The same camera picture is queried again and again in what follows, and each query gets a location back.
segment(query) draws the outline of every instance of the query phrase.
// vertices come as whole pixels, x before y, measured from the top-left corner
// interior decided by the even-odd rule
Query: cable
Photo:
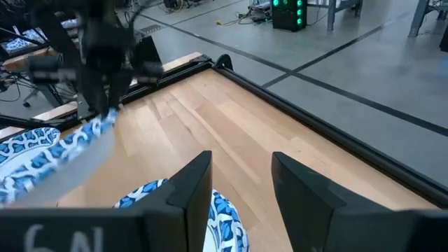
[[[168,11],[168,10],[166,10],[166,9],[164,9],[164,8],[162,8],[162,7],[160,7],[162,4],[163,4],[163,3],[159,3],[159,4],[157,5],[157,7],[158,7],[160,10],[162,10],[165,14],[169,14],[169,11]]]
[[[13,100],[4,100],[4,99],[0,99],[0,102],[16,102],[16,101],[18,101],[18,100],[21,98],[22,94],[20,93],[19,85],[18,85],[17,83],[16,83],[15,85],[17,86],[17,93],[18,93],[17,98],[16,98],[16,99],[13,99]]]
[[[319,18],[319,11],[321,11],[321,7],[322,7],[321,4],[322,4],[322,1],[319,1],[319,8],[317,9],[316,21],[314,21],[311,24],[307,24],[307,26],[311,27],[311,26],[317,24],[318,22],[320,22],[322,19],[324,19],[328,15],[328,10],[327,10],[327,13],[325,13],[325,15],[323,15],[321,18]]]
[[[173,10],[173,12],[179,12],[183,8],[183,0],[181,0],[181,6],[177,10]]]
[[[129,24],[129,20],[130,20],[130,18],[131,18],[129,12],[128,12],[128,11],[125,11],[124,16],[125,16],[125,21],[126,21],[126,23]]]
[[[127,23],[128,27],[132,27],[134,28],[134,22],[135,20],[140,16],[140,13],[144,10],[146,10],[147,8],[149,8],[150,6],[150,0],[146,0],[146,3],[142,6],[140,6],[140,8],[134,12],[133,16],[131,17],[130,21]]]
[[[24,87],[27,87],[27,88],[31,88],[31,89],[35,89],[35,90],[40,90],[39,87],[33,86],[31,83],[29,83],[29,82],[24,82],[23,80],[19,80],[19,81],[17,82],[17,84],[18,84],[18,85],[21,85],[21,86],[24,86]],[[58,90],[56,90],[56,92],[57,92],[58,94],[63,95],[63,96],[66,96],[66,97],[73,98],[73,96],[76,95],[75,92],[70,92],[69,90],[65,90],[64,88],[62,88],[62,87],[58,87],[58,86],[56,86],[56,85],[54,85],[54,88],[58,89]]]
[[[222,23],[220,20],[217,20],[217,21],[216,21],[216,24],[217,24],[217,25],[221,25],[221,26],[230,26],[230,25],[235,25],[235,24],[239,24],[239,25],[249,25],[249,24],[253,24],[253,22],[250,22],[250,23],[242,23],[242,20],[245,19],[245,18],[248,18],[251,14],[252,14],[252,10],[251,10],[251,9],[249,9],[249,10],[247,11],[247,13],[245,13],[245,14],[241,14],[241,13],[236,12],[236,13],[235,13],[235,15],[237,16],[237,19],[236,19],[236,20],[232,20],[232,21],[229,21],[229,22],[226,22],[226,23]]]
[[[115,21],[117,22],[117,25],[119,26],[119,28],[125,28],[123,26],[123,23],[121,22],[120,18],[118,17],[117,11],[115,11]]]

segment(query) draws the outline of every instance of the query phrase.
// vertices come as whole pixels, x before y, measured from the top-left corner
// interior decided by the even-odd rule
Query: electronic device
[[[272,26],[298,32],[307,26],[307,1],[305,0],[271,0]]]
[[[211,151],[121,209],[2,209],[0,251],[201,252],[211,201]]]
[[[283,153],[272,155],[277,203],[294,251],[446,251],[448,213],[392,211]]]

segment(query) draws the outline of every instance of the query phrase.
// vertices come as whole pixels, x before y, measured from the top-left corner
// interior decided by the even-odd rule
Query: wire
[[[121,22],[120,18],[118,17],[118,13],[117,13],[117,11],[115,11],[115,21],[117,22],[117,24],[118,24],[118,26],[119,26],[120,28],[125,28],[125,27],[123,26],[123,23]]]
[[[157,7],[159,7],[159,9],[162,10],[165,14],[169,14],[169,11],[168,11],[168,10],[166,10],[166,9],[164,9],[164,8],[161,7],[162,4],[163,4],[163,3],[159,3],[159,4],[157,5]]]
[[[177,10],[173,10],[173,12],[179,12],[183,8],[183,0],[181,0],[181,6]]]
[[[4,29],[4,28],[0,27],[0,31],[6,32],[7,34],[11,34],[15,38],[22,39],[22,40],[24,40],[26,42],[30,42],[30,43],[33,43],[33,44],[38,45],[38,46],[42,45],[42,43],[37,41],[37,40],[34,40],[34,39],[31,39],[31,38],[27,38],[26,36],[22,36],[22,35],[16,34],[16,33],[12,32],[12,31],[10,31],[8,29]]]
[[[318,22],[320,22],[322,19],[324,19],[324,18],[328,15],[328,10],[327,10],[327,13],[325,13],[325,15],[323,15],[321,18],[319,18],[319,11],[321,11],[321,7],[322,7],[322,0],[319,1],[319,8],[317,9],[316,21],[314,21],[314,22],[311,23],[311,24],[307,24],[307,26],[310,26],[310,27],[311,27],[311,26],[317,24]]]
[[[142,6],[140,6],[140,8],[134,12],[133,16],[131,17],[130,21],[127,23],[128,27],[132,27],[134,28],[134,22],[135,20],[140,16],[140,13],[144,10],[146,10],[147,8],[149,8],[151,0],[146,0],[146,3]]]
[[[20,99],[20,97],[22,96],[22,94],[20,93],[19,84],[16,83],[15,85],[17,86],[17,93],[18,93],[17,98],[16,98],[16,99],[13,99],[13,100],[4,100],[4,99],[0,99],[0,102],[16,102],[16,101],[18,101],[18,100]]]
[[[76,93],[70,93],[69,90],[65,90],[62,87],[55,86],[55,88],[58,89],[58,90],[56,90],[58,93],[60,93],[62,95],[66,95],[68,97],[72,97],[72,96],[76,95]]]
[[[126,21],[126,23],[128,23],[128,24],[129,24],[129,20],[130,20],[130,18],[131,18],[131,16],[130,16],[129,12],[128,12],[128,11],[125,11],[125,14],[124,14],[124,16],[125,16],[125,21]]]
[[[217,25],[221,25],[221,26],[230,26],[230,25],[235,25],[235,24],[239,24],[239,25],[249,25],[249,24],[253,24],[253,22],[242,23],[242,20],[245,19],[245,18],[248,18],[251,14],[252,14],[252,10],[251,10],[251,9],[249,9],[249,10],[247,11],[247,13],[245,13],[245,14],[241,14],[241,13],[236,12],[236,13],[235,13],[235,16],[237,16],[237,19],[236,19],[236,20],[232,20],[232,21],[229,21],[229,22],[226,22],[226,23],[223,23],[223,22],[221,22],[220,20],[217,20],[217,21],[216,21],[216,24],[217,24]]]

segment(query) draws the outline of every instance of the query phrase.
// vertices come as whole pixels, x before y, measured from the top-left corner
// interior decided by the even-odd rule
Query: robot
[[[74,81],[89,107],[105,116],[109,108],[118,109],[133,77],[151,81],[161,77],[163,69],[157,51],[146,52],[144,58],[135,53],[139,45],[134,22],[145,6],[123,24],[113,0],[28,1],[27,5],[34,25],[41,28],[64,59],[60,62],[56,57],[31,57],[29,75],[34,83],[48,79]],[[57,20],[55,9],[76,16],[79,48]]]

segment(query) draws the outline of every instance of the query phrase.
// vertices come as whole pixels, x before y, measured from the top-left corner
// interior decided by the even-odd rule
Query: black metal frame
[[[278,95],[260,87],[254,82],[234,72],[229,55],[220,56],[216,62],[213,62],[205,55],[192,59],[186,64],[165,72],[158,85],[133,85],[129,89],[129,92],[122,98],[122,102],[124,104],[133,102],[138,98],[149,95],[152,92],[156,92],[207,69],[213,69],[222,76],[230,79],[257,97],[275,106],[280,111],[305,124],[311,130],[314,130],[321,136],[329,139],[344,150],[350,152],[352,155],[355,155],[357,158],[360,158],[364,162],[373,166],[375,169],[378,169],[387,176],[390,176],[392,179],[427,199],[429,202],[432,202],[439,207],[448,207],[448,189],[443,185],[440,185],[422,174],[415,172],[405,164],[394,160],[388,155],[374,149],[362,141],[359,141],[346,132],[343,132],[335,126],[323,121],[320,118],[317,118],[309,112],[298,108],[296,105],[293,105]],[[81,123],[76,111],[63,115],[60,118],[66,118],[66,120],[59,123],[47,121],[45,124],[64,131]]]

